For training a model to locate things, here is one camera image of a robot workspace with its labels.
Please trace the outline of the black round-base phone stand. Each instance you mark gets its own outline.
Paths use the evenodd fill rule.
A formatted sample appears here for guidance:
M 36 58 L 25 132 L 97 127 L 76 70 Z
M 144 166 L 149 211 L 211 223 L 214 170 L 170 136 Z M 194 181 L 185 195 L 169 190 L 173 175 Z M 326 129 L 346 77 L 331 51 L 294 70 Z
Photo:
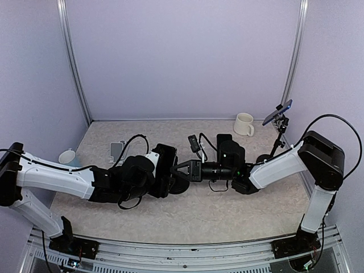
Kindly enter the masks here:
M 179 195 L 184 193 L 190 186 L 190 182 L 179 176 L 171 176 L 171 186 L 169 188 L 169 194 Z

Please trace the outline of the black phone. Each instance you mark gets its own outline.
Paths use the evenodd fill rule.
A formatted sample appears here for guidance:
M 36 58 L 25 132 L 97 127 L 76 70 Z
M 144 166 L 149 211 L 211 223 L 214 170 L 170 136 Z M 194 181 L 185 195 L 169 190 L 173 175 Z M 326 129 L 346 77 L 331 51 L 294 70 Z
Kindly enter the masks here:
M 217 147 L 219 147 L 224 141 L 232 140 L 231 134 L 217 134 Z
M 158 143 L 153 149 L 153 152 L 159 154 L 156 166 L 156 178 L 160 179 L 164 176 L 169 176 L 171 174 L 170 168 L 175 164 L 177 149 L 166 144 Z

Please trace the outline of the silver folding phone stand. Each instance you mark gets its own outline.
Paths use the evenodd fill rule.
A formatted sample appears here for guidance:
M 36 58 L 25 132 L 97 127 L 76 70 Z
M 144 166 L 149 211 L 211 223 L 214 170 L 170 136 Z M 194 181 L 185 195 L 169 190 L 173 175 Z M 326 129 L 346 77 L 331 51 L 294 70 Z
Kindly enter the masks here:
M 114 164 L 116 160 L 119 158 L 122 153 L 124 147 L 126 145 L 126 141 L 122 140 L 120 142 L 111 142 L 109 144 L 109 163 Z

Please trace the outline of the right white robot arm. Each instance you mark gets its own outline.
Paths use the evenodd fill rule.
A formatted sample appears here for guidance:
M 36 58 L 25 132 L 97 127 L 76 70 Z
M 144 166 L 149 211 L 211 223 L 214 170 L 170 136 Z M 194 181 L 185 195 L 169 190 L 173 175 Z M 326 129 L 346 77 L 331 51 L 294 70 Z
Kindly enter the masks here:
M 248 164 L 245 149 L 232 139 L 218 145 L 217 162 L 189 160 L 171 167 L 171 174 L 189 182 L 231 181 L 243 195 L 259 190 L 293 174 L 308 171 L 315 179 L 310 203 L 296 234 L 272 241 L 276 258 L 319 249 L 317 232 L 344 180 L 344 151 L 315 131 L 308 131 L 295 146 L 260 163 Z

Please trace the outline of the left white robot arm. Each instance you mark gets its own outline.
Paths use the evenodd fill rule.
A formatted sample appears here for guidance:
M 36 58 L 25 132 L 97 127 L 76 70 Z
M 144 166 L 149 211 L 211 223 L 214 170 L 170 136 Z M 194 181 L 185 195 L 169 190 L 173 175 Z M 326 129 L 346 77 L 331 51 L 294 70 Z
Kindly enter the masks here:
M 1 206 L 19 212 L 68 253 L 80 247 L 71 222 L 52 213 L 30 193 L 29 187 L 66 193 L 90 202 L 117 204 L 124 209 L 122 203 L 140 201 L 144 195 L 167 197 L 175 183 L 169 172 L 174 159 L 164 158 L 157 149 L 129 156 L 122 165 L 109 169 L 53 164 L 24 152 L 19 142 L 2 152 Z

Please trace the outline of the black phone on flat stand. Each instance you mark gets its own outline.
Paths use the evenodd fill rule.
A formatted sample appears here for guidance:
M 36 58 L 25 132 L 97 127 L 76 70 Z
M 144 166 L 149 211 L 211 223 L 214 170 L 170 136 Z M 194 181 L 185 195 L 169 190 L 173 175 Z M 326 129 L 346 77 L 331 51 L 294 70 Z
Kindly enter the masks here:
M 219 147 L 224 141 L 232 140 L 231 134 L 217 134 L 217 147 Z

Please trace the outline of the black tripod stand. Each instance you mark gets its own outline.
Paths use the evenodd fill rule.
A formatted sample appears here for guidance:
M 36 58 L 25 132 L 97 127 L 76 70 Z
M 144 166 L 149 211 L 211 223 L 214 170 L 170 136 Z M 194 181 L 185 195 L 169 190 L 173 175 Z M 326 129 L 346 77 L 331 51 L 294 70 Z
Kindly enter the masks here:
M 280 147 L 283 148 L 285 146 L 285 142 L 281 140 L 282 136 L 286 132 L 288 127 L 289 119 L 284 114 L 278 114 L 274 118 L 274 124 L 278 127 L 278 137 L 276 138 L 273 148 L 269 154 L 263 154 L 257 157 L 256 164 L 263 162 L 264 160 L 268 160 L 274 157 L 276 150 Z

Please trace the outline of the light blue mug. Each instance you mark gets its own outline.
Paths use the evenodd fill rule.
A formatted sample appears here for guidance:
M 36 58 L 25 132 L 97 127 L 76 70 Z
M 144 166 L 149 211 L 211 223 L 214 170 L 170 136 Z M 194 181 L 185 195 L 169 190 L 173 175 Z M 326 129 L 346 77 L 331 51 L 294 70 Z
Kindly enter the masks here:
M 59 155 L 58 161 L 60 164 L 68 165 L 71 167 L 81 167 L 81 164 L 77 158 L 76 152 L 73 151 L 71 148 L 62 152 Z

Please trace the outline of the cream ceramic mug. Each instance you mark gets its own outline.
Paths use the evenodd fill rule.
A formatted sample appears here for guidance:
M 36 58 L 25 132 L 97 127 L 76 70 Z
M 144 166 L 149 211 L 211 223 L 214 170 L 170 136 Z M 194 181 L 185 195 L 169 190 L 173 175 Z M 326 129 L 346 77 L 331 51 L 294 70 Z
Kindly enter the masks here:
M 248 113 L 237 114 L 233 126 L 234 132 L 242 136 L 252 137 L 255 132 L 253 121 L 253 116 Z

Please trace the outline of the front aluminium rail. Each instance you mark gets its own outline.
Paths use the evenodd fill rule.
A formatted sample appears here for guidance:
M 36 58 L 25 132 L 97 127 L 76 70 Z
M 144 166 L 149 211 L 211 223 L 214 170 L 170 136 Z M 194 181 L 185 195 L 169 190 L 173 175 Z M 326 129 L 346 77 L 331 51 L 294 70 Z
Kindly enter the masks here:
M 94 259 L 48 248 L 38 228 L 25 245 L 18 272 L 293 272 L 291 261 L 307 253 L 276 259 L 275 237 L 230 243 L 158 244 L 97 238 Z

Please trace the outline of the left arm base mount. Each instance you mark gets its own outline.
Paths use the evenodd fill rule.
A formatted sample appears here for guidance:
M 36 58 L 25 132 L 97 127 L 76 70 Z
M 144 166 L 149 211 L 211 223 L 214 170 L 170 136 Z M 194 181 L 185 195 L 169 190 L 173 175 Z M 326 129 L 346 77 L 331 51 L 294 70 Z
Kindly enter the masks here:
M 100 243 L 79 237 L 69 238 L 66 235 L 52 238 L 49 243 L 51 250 L 77 256 L 79 258 L 95 259 Z

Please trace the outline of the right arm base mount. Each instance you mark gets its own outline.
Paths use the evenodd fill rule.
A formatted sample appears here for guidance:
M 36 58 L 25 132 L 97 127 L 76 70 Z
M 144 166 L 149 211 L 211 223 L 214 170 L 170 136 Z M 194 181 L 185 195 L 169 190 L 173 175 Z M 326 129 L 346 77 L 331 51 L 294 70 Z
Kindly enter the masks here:
M 271 242 L 271 246 L 275 259 L 280 259 L 319 249 L 321 243 L 316 236 L 308 238 L 296 235 L 294 237 L 274 240 Z

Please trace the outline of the right aluminium frame post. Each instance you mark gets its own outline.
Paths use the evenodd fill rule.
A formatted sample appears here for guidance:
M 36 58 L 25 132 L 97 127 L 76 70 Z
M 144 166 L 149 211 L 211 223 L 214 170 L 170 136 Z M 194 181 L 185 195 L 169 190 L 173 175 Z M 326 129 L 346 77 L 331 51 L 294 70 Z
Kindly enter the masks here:
M 305 22 L 306 22 L 307 13 L 308 13 L 308 7 L 309 7 L 309 0 L 300 1 L 299 15 L 298 15 L 296 32 L 295 32 L 295 39 L 294 39 L 294 43 L 293 43 L 293 50 L 292 50 L 291 60 L 290 60 L 289 67 L 288 67 L 286 81 L 284 84 L 281 104 L 286 103 L 289 100 L 290 95 L 291 95 L 293 80 L 294 80 L 297 64 L 299 62 L 299 55 L 300 55 L 301 44 L 302 44 L 303 36 L 304 36 L 304 29 L 305 29 Z

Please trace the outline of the aluminium frame post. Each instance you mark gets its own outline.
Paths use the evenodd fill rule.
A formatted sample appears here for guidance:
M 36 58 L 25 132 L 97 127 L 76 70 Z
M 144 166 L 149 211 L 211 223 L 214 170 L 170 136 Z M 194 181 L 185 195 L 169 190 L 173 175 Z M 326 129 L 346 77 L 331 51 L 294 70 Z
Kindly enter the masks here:
M 66 52 L 67 52 L 67 56 L 68 56 L 68 62 L 69 62 L 69 66 L 71 69 L 73 82 L 74 82 L 75 88 L 76 88 L 77 98 L 79 100 L 79 103 L 81 106 L 81 111 L 84 116 L 86 125 L 89 127 L 92 124 L 93 119 L 92 119 L 92 115 L 89 110 L 88 103 L 86 101 L 86 96 L 85 96 L 85 93 L 84 93 L 84 90 L 82 87 L 81 78 L 80 78 L 80 74 L 79 74 L 78 67 L 77 67 L 76 56 L 75 56 L 75 52 L 74 52 L 73 44 L 72 44 L 72 35 L 71 35 L 71 29 L 69 26 L 66 1 L 58 0 L 57 9 L 58 9 L 58 13 L 59 13 L 60 25 L 61 25 L 61 30 L 63 33 L 65 48 L 66 48 Z
M 284 84 L 281 104 L 286 103 L 289 100 L 290 95 L 291 95 L 293 80 L 294 80 L 297 64 L 299 62 L 299 55 L 300 55 L 301 44 L 302 44 L 303 36 L 304 36 L 304 29 L 305 29 L 305 22 L 306 22 L 307 13 L 308 13 L 308 7 L 309 7 L 309 0 L 300 1 L 299 15 L 298 15 L 296 32 L 295 32 L 295 39 L 294 39 L 294 43 L 293 43 L 293 50 L 292 50 L 291 60 L 290 60 L 289 67 L 288 67 L 286 81 Z

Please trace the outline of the left aluminium frame post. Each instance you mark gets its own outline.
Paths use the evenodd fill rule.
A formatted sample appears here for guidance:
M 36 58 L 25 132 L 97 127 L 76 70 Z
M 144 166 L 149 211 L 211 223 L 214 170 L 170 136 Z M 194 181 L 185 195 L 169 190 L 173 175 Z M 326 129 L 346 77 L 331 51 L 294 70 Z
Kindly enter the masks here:
M 76 56 L 75 56 L 75 52 L 74 52 L 73 44 L 72 44 L 72 35 L 71 35 L 71 29 L 69 26 L 66 1 L 58 0 L 57 9 L 58 9 L 58 13 L 59 13 L 60 25 L 61 25 L 61 30 L 63 33 L 65 48 L 66 48 L 66 52 L 67 52 L 67 56 L 68 56 L 68 62 L 69 62 L 69 66 L 71 69 L 73 82 L 74 82 L 75 88 L 76 88 L 77 98 L 79 100 L 79 103 L 81 106 L 81 111 L 84 116 L 86 125 L 89 127 L 92 124 L 93 119 L 92 119 L 92 115 L 89 110 L 88 103 L 86 101 L 86 96 L 85 96 L 85 93 L 84 93 L 84 90 L 82 87 L 81 78 L 80 78 L 80 74 L 79 74 L 78 67 L 77 67 Z

